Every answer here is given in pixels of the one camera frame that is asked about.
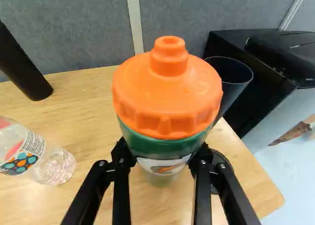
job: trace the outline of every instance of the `wooden table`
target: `wooden table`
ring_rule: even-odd
[[[112,106],[111,80],[115,67],[46,75],[52,96],[39,102],[27,99],[11,82],[0,83],[0,114],[42,135],[48,144],[62,146],[77,160],[73,178],[50,187],[0,175],[0,224],[59,224],[96,160],[111,161],[110,151],[122,133]],[[284,199],[231,127],[221,119],[207,143],[227,156],[260,218],[282,206]],[[131,218],[135,225],[191,224],[193,179],[187,167],[168,188],[154,188],[139,166],[130,173]],[[112,185],[107,190],[95,224],[111,223]],[[212,196],[213,224],[226,224],[217,196]]]

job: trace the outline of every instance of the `orange bottle cap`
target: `orange bottle cap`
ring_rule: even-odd
[[[156,139],[182,139],[205,130],[223,94],[218,73],[188,54],[176,36],[158,38],[150,52],[121,64],[112,89],[122,122]]]

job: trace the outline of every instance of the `plastic water bottle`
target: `plastic water bottle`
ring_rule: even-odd
[[[27,174],[38,183],[56,186],[68,181],[75,167],[71,153],[47,148],[42,137],[0,116],[0,173]]]

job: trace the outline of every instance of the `gatorade squeeze bottle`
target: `gatorade squeeze bottle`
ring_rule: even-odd
[[[155,185],[173,181],[198,151],[223,94],[218,73],[176,36],[121,64],[112,90],[123,136]]]

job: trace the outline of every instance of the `bottle label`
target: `bottle label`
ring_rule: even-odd
[[[18,175],[32,167],[45,151],[45,141],[34,132],[28,132],[24,141],[15,144],[5,156],[0,173]]]
[[[181,171],[190,157],[191,154],[175,160],[153,160],[137,157],[137,162],[149,173],[167,176]]]

